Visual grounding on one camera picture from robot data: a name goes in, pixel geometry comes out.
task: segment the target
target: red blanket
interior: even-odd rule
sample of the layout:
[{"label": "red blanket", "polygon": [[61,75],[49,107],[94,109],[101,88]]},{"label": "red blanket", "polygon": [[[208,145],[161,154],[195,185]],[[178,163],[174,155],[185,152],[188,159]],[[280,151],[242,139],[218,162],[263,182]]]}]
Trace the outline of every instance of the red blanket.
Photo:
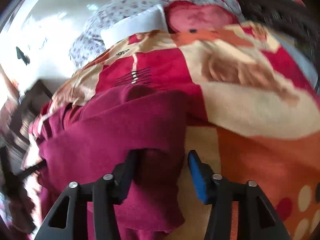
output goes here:
[{"label": "red blanket", "polygon": [[184,93],[140,85],[112,88],[82,107],[60,108],[37,140],[48,165],[39,180],[50,192],[42,192],[43,216],[70,181],[96,181],[130,149],[150,148],[139,156],[128,198],[115,206],[121,239],[157,239],[182,225],[176,183],[184,158],[185,109]]}]

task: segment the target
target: blanket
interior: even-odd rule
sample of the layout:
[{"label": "blanket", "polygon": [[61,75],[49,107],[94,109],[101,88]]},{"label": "blanket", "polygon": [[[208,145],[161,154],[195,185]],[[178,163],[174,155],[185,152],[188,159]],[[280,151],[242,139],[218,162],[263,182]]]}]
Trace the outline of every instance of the blanket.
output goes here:
[{"label": "blanket", "polygon": [[[320,100],[265,27],[132,35],[64,83],[34,136],[66,104],[130,84],[188,95],[185,152],[231,181],[257,181],[292,238],[310,236],[320,220]],[[185,223],[167,238],[203,239],[211,207],[197,199],[186,161],[178,187]]]},{"label": "blanket", "polygon": [[[70,180],[94,182],[124,162],[129,150],[147,149],[138,156],[127,199],[115,205],[121,239],[158,239],[180,226],[176,183],[184,157],[185,105],[181,91],[129,85],[99,93],[85,106],[60,108],[37,138],[47,161],[38,180],[43,215]],[[92,203],[88,209],[92,212]]]}]

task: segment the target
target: pillow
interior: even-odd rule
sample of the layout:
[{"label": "pillow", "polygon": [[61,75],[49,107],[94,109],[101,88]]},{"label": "pillow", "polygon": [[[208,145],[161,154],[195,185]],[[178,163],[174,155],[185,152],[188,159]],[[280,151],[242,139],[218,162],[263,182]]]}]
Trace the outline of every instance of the pillow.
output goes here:
[{"label": "pillow", "polygon": [[[69,50],[69,56],[77,69],[84,67],[106,50],[100,36],[122,19],[141,13],[148,8],[161,4],[163,7],[177,0],[111,0],[96,11],[84,25],[83,32],[76,38]],[[240,21],[245,21],[237,0],[188,0],[198,5],[217,4],[230,11]]]},{"label": "pillow", "polygon": [[106,49],[109,49],[117,42],[135,33],[149,32],[152,30],[168,31],[164,10],[160,4],[144,12],[127,17],[110,28],[102,30],[101,38]]},{"label": "pillow", "polygon": [[175,1],[165,11],[168,26],[174,32],[220,29],[225,25],[239,23],[235,15],[215,4],[195,5],[188,1]]}]

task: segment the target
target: black object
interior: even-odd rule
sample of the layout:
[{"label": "black object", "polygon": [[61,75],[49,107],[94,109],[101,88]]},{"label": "black object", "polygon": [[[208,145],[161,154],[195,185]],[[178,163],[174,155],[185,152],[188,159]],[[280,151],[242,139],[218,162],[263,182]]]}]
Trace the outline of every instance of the black object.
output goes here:
[{"label": "black object", "polygon": [[28,65],[30,64],[30,59],[28,56],[24,55],[24,53],[21,51],[21,49],[19,49],[18,47],[16,47],[16,51],[17,51],[17,58],[18,59],[22,59],[23,62]]},{"label": "black object", "polygon": [[[4,195],[9,197],[10,199],[19,199],[23,204],[23,200],[27,197],[26,192],[23,188],[23,180],[31,173],[33,173],[34,169],[24,171],[20,176],[14,175],[11,171],[7,147],[0,148],[0,161],[5,181],[3,185]],[[42,166],[44,166],[44,164],[44,161],[42,163],[39,163],[37,168],[41,168]],[[24,228],[27,230],[26,233],[32,233],[36,226],[33,223],[31,215],[25,209],[21,209],[20,217],[21,220],[24,221]]]},{"label": "black object", "polygon": [[272,204],[253,180],[231,182],[202,163],[195,150],[189,152],[188,165],[198,196],[212,204],[205,240],[229,240],[232,202],[239,202],[238,240],[290,240]]},{"label": "black object", "polygon": [[120,240],[113,205],[127,198],[137,155],[142,151],[129,151],[124,163],[96,182],[71,182],[45,217],[35,240],[87,240],[87,202],[91,201],[96,240]]},{"label": "black object", "polygon": [[320,182],[316,186],[316,203],[320,203]]}]

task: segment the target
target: red pillow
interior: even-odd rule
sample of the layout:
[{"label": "red pillow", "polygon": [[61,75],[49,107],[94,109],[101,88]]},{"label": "red pillow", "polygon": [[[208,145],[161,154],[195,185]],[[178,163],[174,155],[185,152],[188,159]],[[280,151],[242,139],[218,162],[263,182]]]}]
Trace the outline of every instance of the red pillow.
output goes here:
[{"label": "red pillow", "polygon": [[167,24],[174,32],[220,29],[239,23],[235,15],[215,4],[195,5],[189,1],[174,1],[165,8],[165,13]]}]

